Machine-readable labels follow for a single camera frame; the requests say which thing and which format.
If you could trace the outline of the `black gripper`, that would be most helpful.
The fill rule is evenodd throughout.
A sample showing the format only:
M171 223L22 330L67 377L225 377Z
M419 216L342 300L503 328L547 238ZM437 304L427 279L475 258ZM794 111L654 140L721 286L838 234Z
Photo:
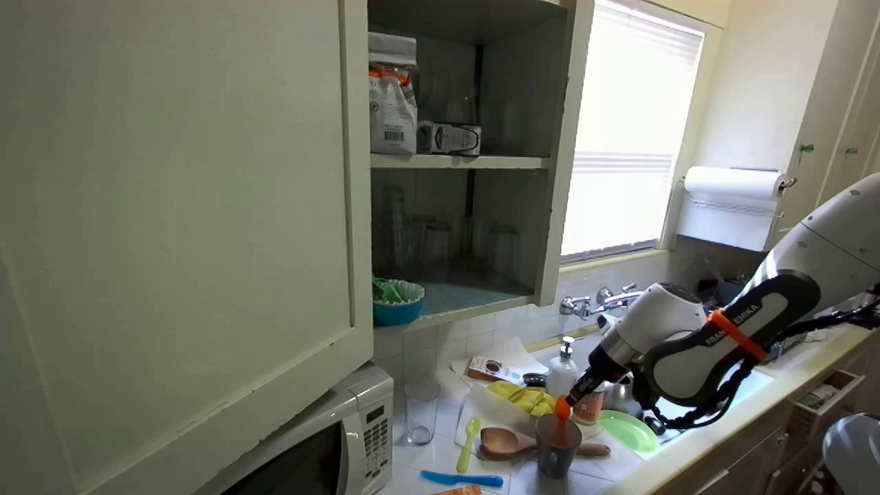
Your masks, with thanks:
M574 407L580 399L595 394L603 383L620 383L624 374L627 374L627 366L616 363L605 353L592 353L588 370L567 394L567 404Z

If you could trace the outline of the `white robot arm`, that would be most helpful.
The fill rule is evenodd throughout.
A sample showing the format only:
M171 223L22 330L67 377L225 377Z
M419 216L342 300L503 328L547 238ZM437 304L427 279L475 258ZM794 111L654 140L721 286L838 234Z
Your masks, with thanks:
M651 283L595 348L570 407L624 374L636 403L669 429L715 423L776 342L870 312L827 309L880 283L880 176L863 176L807 216L721 309Z

